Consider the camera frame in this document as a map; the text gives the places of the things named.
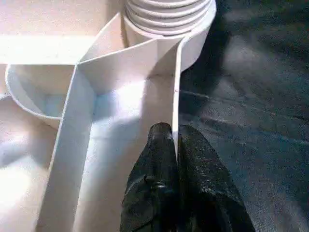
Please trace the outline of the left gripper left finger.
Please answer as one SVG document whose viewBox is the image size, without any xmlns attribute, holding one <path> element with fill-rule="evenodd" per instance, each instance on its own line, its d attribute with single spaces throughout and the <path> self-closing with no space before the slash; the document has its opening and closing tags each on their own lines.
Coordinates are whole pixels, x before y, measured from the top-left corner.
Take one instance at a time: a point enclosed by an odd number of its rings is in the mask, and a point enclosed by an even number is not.
<svg viewBox="0 0 309 232">
<path fill-rule="evenodd" d="M 175 232 L 179 214 L 179 176 L 171 126 L 151 126 L 147 143 L 128 177 L 121 232 Z"/>
</svg>

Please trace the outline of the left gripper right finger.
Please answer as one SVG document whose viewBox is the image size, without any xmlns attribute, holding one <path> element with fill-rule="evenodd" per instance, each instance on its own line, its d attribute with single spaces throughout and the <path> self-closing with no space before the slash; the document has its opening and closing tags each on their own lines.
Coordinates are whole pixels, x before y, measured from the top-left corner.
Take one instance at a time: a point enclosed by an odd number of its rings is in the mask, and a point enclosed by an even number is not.
<svg viewBox="0 0 309 232">
<path fill-rule="evenodd" d="M 179 127 L 179 176 L 185 232 L 255 231 L 228 169 L 189 125 Z"/>
</svg>

